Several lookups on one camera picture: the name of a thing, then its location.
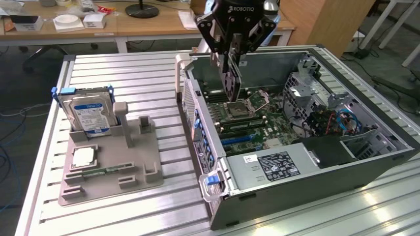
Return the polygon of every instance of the floor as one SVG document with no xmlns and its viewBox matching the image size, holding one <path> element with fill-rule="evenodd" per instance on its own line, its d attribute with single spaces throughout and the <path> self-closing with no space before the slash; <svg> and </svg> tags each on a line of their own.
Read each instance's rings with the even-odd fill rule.
<svg viewBox="0 0 420 236">
<path fill-rule="evenodd" d="M 377 19 L 378 16 L 366 19 L 361 27 L 363 32 L 370 31 Z M 383 30 L 390 26 L 390 24 L 391 21 L 386 21 L 377 37 L 382 34 Z M 366 59 L 358 61 L 373 75 L 382 76 L 407 87 L 413 87 L 415 84 L 409 81 L 413 77 L 413 74 L 407 68 L 402 67 L 401 64 L 418 46 L 419 42 L 420 35 L 417 35 L 407 29 L 401 28 L 386 49 L 378 49 L 379 43 L 377 46 L 374 46 L 375 51 L 379 53 L 379 58 L 370 56 Z M 149 49 L 151 45 L 153 41 L 146 41 L 141 44 L 133 43 L 131 52 L 143 51 Z M 198 45 L 199 40 L 159 40 L 150 48 L 150 51 L 175 49 L 185 50 Z M 107 54 L 118 52 L 118 47 L 114 43 L 101 43 L 98 50 L 91 49 L 90 44 L 65 45 L 63 47 L 71 54 L 77 55 Z M 39 47 L 30 47 L 30 53 L 34 53 L 38 48 Z M 18 50 L 17 47 L 11 47 L 9 52 L 0 56 L 0 111 L 11 107 L 25 108 L 35 104 L 51 102 L 50 90 L 57 84 L 63 57 L 55 51 L 49 52 L 34 62 L 35 72 L 34 74 L 29 75 L 22 71 L 22 62 L 29 57 L 30 53 L 25 54 Z M 353 59 L 353 56 L 349 54 L 345 54 L 345 57 Z M 362 78 L 369 81 L 369 83 L 374 84 L 370 76 L 354 61 L 346 61 L 346 64 L 355 70 Z M 411 68 L 420 70 L 420 58 L 417 58 Z M 378 90 L 394 103 L 397 103 L 397 95 L 390 89 L 379 87 Z M 405 109 L 413 111 L 418 108 L 418 104 L 414 99 L 403 95 L 401 105 Z M 35 115 L 45 113 L 46 111 L 49 111 L 49 106 L 33 109 L 29 114 Z M 419 117 L 413 114 L 409 114 L 409 116 L 418 124 L 420 124 Z M 17 127 L 17 124 L 5 123 L 2 122 L 2 119 L 21 122 L 22 118 L 22 116 L 15 116 L 11 118 L 0 116 L 0 137 L 3 137 L 3 135 L 6 135 Z M 6 147 L 9 155 L 17 163 L 17 169 L 22 181 L 22 196 L 14 203 L 13 208 L 9 208 L 0 212 L 0 236 L 10 236 L 15 233 L 22 204 L 26 196 L 26 189 L 29 187 L 39 144 L 42 142 L 46 119 L 47 116 L 27 118 L 27 129 L 22 139 Z M 0 169 L 0 178 L 3 177 L 6 170 L 7 168 Z M 9 178 L 0 184 L 0 209 L 3 205 L 6 205 L 14 198 L 18 191 L 17 186 L 17 178 L 14 176 L 14 172 L 11 171 Z"/>
</svg>

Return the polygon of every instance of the circuit board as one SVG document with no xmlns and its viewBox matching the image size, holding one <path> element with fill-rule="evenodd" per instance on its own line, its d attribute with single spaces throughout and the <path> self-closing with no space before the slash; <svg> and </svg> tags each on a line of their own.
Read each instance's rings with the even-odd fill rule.
<svg viewBox="0 0 420 236">
<path fill-rule="evenodd" d="M 249 98 L 209 103 L 227 156 L 277 146 L 299 138 L 281 109 L 281 97 L 263 89 L 250 89 Z"/>
</svg>

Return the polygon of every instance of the robotiq logo text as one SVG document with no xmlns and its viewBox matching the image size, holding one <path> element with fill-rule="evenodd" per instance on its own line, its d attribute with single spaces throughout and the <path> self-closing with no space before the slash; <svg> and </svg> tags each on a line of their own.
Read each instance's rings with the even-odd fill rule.
<svg viewBox="0 0 420 236">
<path fill-rule="evenodd" d="M 229 13 L 231 13 L 233 11 L 254 11 L 254 7 L 230 6 Z"/>
</svg>

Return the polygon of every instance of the metal slotted table surface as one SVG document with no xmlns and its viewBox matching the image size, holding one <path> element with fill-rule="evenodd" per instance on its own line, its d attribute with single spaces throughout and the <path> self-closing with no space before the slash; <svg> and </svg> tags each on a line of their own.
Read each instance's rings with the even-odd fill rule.
<svg viewBox="0 0 420 236">
<path fill-rule="evenodd" d="M 317 48 L 329 62 L 420 141 L 418 125 L 361 77 Z M 385 235 L 420 232 L 420 158 L 393 168 L 369 186 L 262 217 L 225 230 L 210 230 L 182 120 L 175 101 L 175 55 L 190 51 L 77 56 L 63 63 L 58 86 L 113 84 L 130 117 L 157 123 L 165 184 L 75 206 L 58 204 L 70 123 L 53 102 L 17 235 Z M 322 71 L 322 80 L 342 85 Z"/>
</svg>

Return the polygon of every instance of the black lamp base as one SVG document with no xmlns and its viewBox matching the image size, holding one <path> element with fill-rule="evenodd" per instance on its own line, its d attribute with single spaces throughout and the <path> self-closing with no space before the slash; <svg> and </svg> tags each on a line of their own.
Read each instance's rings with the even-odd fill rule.
<svg viewBox="0 0 420 236">
<path fill-rule="evenodd" d="M 145 4 L 143 9 L 141 9 L 141 4 L 135 4 L 126 8 L 126 13 L 129 16 L 137 18 L 153 18 L 159 15 L 159 9 L 147 4 Z"/>
</svg>

